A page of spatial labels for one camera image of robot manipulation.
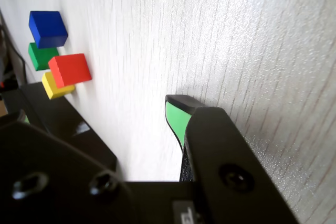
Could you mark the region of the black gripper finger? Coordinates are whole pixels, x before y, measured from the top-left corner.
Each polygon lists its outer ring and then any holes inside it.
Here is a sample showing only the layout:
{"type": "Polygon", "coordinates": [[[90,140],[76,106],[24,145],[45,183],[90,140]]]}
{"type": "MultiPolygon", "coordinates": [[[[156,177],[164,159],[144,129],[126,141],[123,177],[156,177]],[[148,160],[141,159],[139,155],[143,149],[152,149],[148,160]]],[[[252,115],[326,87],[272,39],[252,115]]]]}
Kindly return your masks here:
{"type": "Polygon", "coordinates": [[[1,117],[1,223],[136,223],[116,174],[20,119],[1,117]]]}
{"type": "Polygon", "coordinates": [[[197,185],[205,223],[296,223],[297,219],[224,109],[168,94],[166,121],[197,185]]]}

